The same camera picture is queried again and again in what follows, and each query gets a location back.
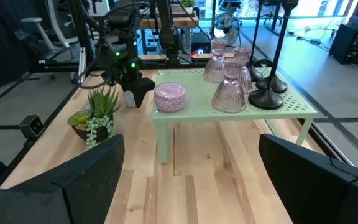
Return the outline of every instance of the plant pot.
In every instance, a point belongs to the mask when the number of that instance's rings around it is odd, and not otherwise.
[[[188,14],[192,15],[193,13],[193,7],[185,7],[185,10]]]
[[[80,130],[77,129],[76,127],[72,126],[75,133],[77,133],[77,135],[82,138],[82,140],[86,141],[86,139],[88,138],[86,135],[88,134],[88,132],[86,130]],[[104,140],[106,140],[109,137],[109,133],[107,132],[107,128],[104,126],[100,126],[98,128],[96,128],[97,136],[96,137],[96,142],[102,142]]]

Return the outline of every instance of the black candlestick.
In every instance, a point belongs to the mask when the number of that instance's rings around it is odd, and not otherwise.
[[[278,38],[277,49],[274,55],[274,61],[273,61],[272,70],[270,71],[270,76],[266,79],[267,82],[264,81],[264,83],[266,83],[265,88],[260,88],[257,91],[253,91],[248,96],[249,103],[258,108],[262,108],[266,110],[275,110],[275,109],[279,109],[283,105],[284,102],[283,98],[272,90],[272,85],[277,84],[278,78],[276,76],[276,70],[277,70],[278,60],[280,58],[281,48],[283,46],[285,30],[287,29],[288,19],[290,18],[291,11],[298,5],[298,1],[299,0],[284,0],[282,2],[282,6],[285,11],[284,21],[281,28],[280,37]]]
[[[254,41],[252,42],[251,58],[249,59],[249,64],[248,64],[248,70],[251,75],[251,80],[253,82],[262,78],[262,73],[258,72],[254,67],[254,51],[255,51],[255,46],[256,46],[256,37],[258,35],[260,15],[262,13],[262,6],[263,6],[263,0],[259,0],[259,5],[258,5],[259,9],[258,9],[258,15],[256,17]]]

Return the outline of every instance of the pink glass vase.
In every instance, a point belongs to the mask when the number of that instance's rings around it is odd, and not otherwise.
[[[252,49],[250,49],[249,47],[235,47],[233,52],[235,58],[238,58],[239,60],[242,60],[247,64],[249,62]],[[248,94],[252,91],[252,79],[247,66],[244,66],[242,68],[239,82],[244,89],[245,94]]]
[[[238,58],[228,58],[223,64],[224,80],[212,98],[212,107],[225,113],[241,112],[246,108],[246,99],[238,79],[245,66],[244,62]]]
[[[212,44],[212,58],[206,64],[203,78],[211,83],[220,83],[224,79],[223,75],[223,53],[227,41],[223,39],[214,39]]]

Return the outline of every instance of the potted succulent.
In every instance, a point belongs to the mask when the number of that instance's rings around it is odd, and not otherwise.
[[[69,117],[67,123],[89,147],[93,147],[97,142],[113,135],[113,113],[120,108],[120,105],[117,106],[116,89],[112,93],[109,89],[106,94],[104,88],[90,91],[88,101],[90,110],[75,113]]]
[[[188,14],[193,13],[193,7],[195,5],[195,0],[182,0],[182,1],[180,1],[180,3],[185,8],[185,10]]]

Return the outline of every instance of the table leg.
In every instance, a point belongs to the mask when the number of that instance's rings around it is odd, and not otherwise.
[[[145,30],[140,30],[140,35],[142,36],[142,48],[143,48],[143,54],[144,55],[147,55],[147,46],[146,46],[146,43],[147,43],[147,40],[146,40],[146,32]]]
[[[188,54],[190,54],[190,28],[184,28],[185,30],[185,50],[188,50]]]
[[[155,135],[157,138],[158,153],[160,154],[160,162],[162,164],[168,163],[168,124],[157,123],[155,126]]]
[[[272,130],[272,133],[280,138],[280,133],[278,132],[276,126],[274,126],[273,121],[271,119],[267,119],[266,123],[270,127],[270,130]]]
[[[303,141],[306,138],[306,135],[308,134],[308,131],[310,129],[310,126],[313,122],[313,118],[306,118],[305,122],[303,123],[301,133],[299,133],[298,139],[296,140],[297,145],[302,145]]]

